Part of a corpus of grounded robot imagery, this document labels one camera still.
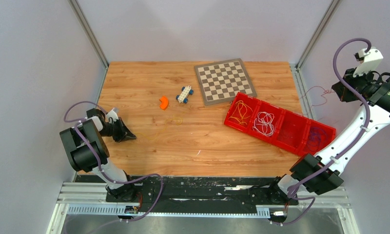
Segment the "orange curved plastic piece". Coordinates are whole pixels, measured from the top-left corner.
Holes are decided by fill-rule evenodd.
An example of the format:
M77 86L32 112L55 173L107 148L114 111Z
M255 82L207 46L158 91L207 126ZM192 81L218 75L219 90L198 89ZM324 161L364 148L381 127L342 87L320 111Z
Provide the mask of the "orange curved plastic piece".
M159 105L160 109L161 109L161 110L166 110L166 109L168 108L168 106L169 106L169 100L168 100L168 98L167 98L166 96L162 96L162 97L159 99L159 101L160 101L160 105Z

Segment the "wooden chessboard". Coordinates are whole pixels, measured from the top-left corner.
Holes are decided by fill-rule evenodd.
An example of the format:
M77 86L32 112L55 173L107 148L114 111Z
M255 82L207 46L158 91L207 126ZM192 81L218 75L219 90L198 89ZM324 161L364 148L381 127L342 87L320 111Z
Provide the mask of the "wooden chessboard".
M257 96L240 58L196 65L194 70L206 106L233 101L239 92Z

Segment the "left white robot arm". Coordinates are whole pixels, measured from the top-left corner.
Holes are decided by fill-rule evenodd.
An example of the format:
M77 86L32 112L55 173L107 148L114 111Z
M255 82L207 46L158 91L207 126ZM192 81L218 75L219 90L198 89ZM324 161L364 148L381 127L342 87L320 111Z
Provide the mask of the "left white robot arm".
M109 112L90 109L86 118L78 119L74 127L61 131L59 135L75 171L92 172L107 183L109 194L126 202L135 200L137 188L129 183L130 176L110 161L108 148L102 139L111 137L114 142L120 143L137 138L117 115L117 109Z

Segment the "red compartment tray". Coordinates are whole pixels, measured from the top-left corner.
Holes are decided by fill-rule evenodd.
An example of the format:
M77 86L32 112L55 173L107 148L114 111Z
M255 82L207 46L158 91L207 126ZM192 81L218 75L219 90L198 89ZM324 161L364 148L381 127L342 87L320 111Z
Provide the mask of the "red compartment tray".
M297 156L315 155L336 136L331 126L243 93L236 95L224 125Z

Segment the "white toy car blue wheels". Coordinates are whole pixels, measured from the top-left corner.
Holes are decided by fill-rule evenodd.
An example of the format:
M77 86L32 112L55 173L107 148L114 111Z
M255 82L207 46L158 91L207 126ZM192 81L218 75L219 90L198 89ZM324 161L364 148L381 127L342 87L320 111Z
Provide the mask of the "white toy car blue wheels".
M193 95L194 91L190 85L188 86L183 86L181 88L181 93L176 96L176 100L179 103L184 103L186 104L188 102L188 96Z

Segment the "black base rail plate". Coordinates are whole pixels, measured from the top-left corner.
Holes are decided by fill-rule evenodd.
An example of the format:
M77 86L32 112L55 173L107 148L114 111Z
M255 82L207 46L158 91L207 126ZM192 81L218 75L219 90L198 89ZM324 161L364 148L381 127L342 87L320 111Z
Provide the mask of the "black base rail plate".
M125 198L106 195L107 202L136 202L140 211L165 213L252 214L257 205L297 205L275 190L274 177L151 176L134 184Z

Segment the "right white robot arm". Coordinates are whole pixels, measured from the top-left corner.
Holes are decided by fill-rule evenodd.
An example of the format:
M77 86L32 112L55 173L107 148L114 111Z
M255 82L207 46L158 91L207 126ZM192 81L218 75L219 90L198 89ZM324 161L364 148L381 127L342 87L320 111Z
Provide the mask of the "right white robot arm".
M362 101L356 116L329 145L303 156L291 167L291 174L269 187L266 192L270 202L280 203L302 190L321 195L338 188L344 182L340 175L355 153L390 125L390 73L381 73L378 79L374 79L374 73L348 69L332 86L341 101Z

